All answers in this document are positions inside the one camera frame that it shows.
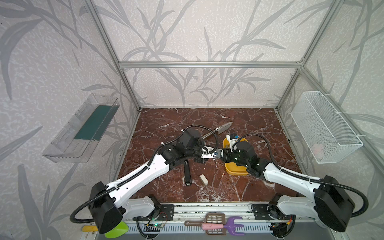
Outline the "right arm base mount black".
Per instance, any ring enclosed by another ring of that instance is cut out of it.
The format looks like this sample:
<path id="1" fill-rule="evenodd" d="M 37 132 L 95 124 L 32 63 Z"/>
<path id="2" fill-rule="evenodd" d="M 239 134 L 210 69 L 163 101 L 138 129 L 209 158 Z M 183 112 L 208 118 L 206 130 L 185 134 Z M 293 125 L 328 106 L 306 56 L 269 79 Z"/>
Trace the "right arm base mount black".
<path id="1" fill-rule="evenodd" d="M 272 204 L 252 204 L 251 211 L 256 220 L 287 222 L 293 218 L 292 215 L 283 214 L 276 205 Z"/>

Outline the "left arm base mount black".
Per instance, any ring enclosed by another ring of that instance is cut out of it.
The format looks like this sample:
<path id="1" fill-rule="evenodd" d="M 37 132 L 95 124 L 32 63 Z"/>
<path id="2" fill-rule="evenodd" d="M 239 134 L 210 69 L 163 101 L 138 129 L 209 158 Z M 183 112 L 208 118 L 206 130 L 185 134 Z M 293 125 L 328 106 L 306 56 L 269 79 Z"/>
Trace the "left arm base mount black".
<path id="1" fill-rule="evenodd" d="M 175 205 L 161 205 L 146 217 L 138 217 L 139 221 L 159 220 L 159 221 L 172 221 L 175 213 Z"/>

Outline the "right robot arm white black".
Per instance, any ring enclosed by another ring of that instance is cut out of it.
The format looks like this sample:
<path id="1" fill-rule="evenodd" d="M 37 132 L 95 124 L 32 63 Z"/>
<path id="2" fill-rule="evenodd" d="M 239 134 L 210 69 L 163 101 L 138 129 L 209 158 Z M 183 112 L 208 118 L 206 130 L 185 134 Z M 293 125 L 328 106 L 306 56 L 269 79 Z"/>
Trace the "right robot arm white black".
<path id="1" fill-rule="evenodd" d="M 247 141 L 223 141 L 225 163 L 236 164 L 248 175 L 282 185 L 299 194 L 281 195 L 270 204 L 273 211 L 284 215 L 308 217 L 337 232 L 345 232 L 351 218 L 362 215 L 369 206 L 368 198 L 359 190 L 341 185 L 335 178 L 306 176 L 259 158 Z"/>

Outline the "small beige stapler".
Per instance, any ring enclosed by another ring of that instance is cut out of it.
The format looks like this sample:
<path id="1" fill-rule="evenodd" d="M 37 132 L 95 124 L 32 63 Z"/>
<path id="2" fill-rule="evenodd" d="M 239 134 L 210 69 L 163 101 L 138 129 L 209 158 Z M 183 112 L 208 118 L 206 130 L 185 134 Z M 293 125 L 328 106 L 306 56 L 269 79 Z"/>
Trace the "small beige stapler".
<path id="1" fill-rule="evenodd" d="M 203 152 L 201 158 L 202 159 L 220 159 L 223 157 L 223 150 L 216 149 L 214 152 Z"/>
<path id="2" fill-rule="evenodd" d="M 201 179 L 203 185 L 204 185 L 204 186 L 207 186 L 208 183 L 209 183 L 209 181 L 208 181 L 208 179 L 206 178 L 206 176 L 205 176 L 204 174 L 201 174 L 199 177 L 200 177 L 200 179 Z"/>

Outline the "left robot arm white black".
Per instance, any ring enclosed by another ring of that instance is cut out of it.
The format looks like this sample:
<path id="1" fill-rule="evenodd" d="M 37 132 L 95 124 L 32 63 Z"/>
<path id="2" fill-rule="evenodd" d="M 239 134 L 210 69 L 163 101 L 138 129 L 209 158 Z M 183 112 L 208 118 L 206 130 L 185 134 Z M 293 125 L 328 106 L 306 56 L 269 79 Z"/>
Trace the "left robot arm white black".
<path id="1" fill-rule="evenodd" d="M 98 182 L 92 187 L 90 199 L 77 207 L 70 215 L 74 224 L 95 223 L 100 234 L 110 232 L 128 215 L 144 217 L 155 209 L 154 200 L 145 197 L 145 207 L 134 210 L 128 203 L 140 189 L 154 179 L 185 163 L 188 158 L 201 157 L 204 142 L 195 129 L 185 129 L 176 139 L 160 145 L 150 160 L 107 185 Z"/>

